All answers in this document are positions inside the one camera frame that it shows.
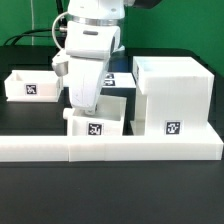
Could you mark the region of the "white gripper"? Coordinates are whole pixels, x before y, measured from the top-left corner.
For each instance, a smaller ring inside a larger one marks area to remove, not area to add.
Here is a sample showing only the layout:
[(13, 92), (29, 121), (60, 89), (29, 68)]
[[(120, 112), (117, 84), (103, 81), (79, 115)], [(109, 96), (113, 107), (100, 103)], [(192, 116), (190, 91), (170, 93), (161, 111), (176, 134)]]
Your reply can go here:
[(110, 57), (119, 44), (118, 26), (68, 23), (65, 51), (69, 56), (69, 99), (73, 107), (95, 115)]

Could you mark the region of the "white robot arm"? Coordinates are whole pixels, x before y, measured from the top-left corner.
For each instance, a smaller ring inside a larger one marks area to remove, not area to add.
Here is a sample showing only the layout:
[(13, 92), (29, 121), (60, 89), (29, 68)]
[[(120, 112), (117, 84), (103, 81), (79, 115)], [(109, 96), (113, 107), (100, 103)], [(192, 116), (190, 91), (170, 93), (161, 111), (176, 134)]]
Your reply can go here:
[(70, 0), (65, 53), (70, 103), (95, 113), (111, 55), (120, 49), (125, 7), (151, 9), (162, 0)]

